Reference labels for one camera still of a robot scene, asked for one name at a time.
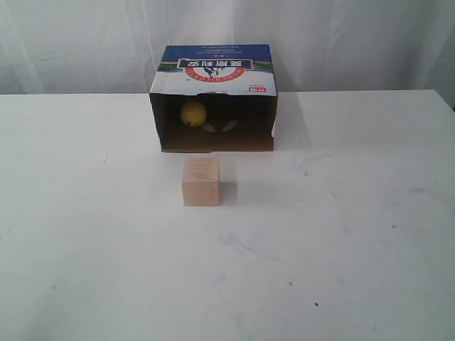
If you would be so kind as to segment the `blue white cardboard box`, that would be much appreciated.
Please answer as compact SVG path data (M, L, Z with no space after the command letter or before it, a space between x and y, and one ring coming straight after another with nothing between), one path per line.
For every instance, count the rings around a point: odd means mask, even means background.
M163 152L274 148L278 91L267 44L169 45L149 97ZM182 123L180 110L187 101L205 105L204 125Z

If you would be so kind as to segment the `yellow tennis ball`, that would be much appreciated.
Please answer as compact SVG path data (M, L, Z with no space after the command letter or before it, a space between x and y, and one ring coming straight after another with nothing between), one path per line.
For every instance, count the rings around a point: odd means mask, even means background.
M182 123L191 128L204 125L207 115L208 112L205 105L198 101L184 102L180 110Z

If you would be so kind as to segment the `white backdrop curtain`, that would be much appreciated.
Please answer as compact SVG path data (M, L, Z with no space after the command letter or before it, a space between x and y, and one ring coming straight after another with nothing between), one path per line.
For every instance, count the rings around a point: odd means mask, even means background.
M283 92L454 100L453 1L2 1L1 92L147 92L168 45L252 43Z

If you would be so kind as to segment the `light wooden cube block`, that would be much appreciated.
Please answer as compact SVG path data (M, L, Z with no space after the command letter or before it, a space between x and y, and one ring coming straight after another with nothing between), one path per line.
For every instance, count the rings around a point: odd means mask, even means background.
M189 158L184 161L182 194L185 206L220 204L220 162L218 158Z

